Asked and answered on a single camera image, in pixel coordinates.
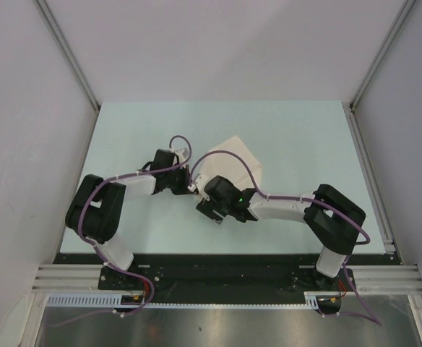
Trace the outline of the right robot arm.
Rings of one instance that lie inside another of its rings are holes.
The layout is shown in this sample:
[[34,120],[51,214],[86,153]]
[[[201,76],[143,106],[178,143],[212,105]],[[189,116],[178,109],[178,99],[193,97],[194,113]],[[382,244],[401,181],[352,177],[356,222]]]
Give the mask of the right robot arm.
[[290,220],[306,224],[322,244],[313,272],[314,284],[330,290],[339,281],[340,268],[358,245],[366,213],[329,184],[311,194],[263,197],[255,188],[238,189],[229,179],[200,175],[196,192],[202,196],[197,210],[216,223],[231,216],[241,223]]

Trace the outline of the white cloth napkin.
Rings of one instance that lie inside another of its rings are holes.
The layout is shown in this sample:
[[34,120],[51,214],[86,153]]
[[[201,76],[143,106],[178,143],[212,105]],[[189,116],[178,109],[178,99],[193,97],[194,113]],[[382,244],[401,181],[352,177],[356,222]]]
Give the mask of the white cloth napkin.
[[254,188],[253,182],[262,183],[262,164],[238,136],[233,136],[206,152],[199,160],[198,171],[191,175],[192,181],[199,174],[210,177],[222,176],[240,190]]

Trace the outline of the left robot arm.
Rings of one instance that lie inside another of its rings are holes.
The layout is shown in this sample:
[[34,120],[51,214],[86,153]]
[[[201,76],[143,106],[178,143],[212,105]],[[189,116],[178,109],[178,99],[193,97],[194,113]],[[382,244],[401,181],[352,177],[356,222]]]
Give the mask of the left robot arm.
[[108,180],[89,174],[82,180],[66,212],[65,225],[88,243],[104,263],[116,267],[113,278],[122,288],[133,288],[139,282],[139,271],[131,266],[134,255],[116,233],[123,204],[165,189],[174,195],[188,194],[190,157],[190,149],[159,149],[153,161],[133,174]]

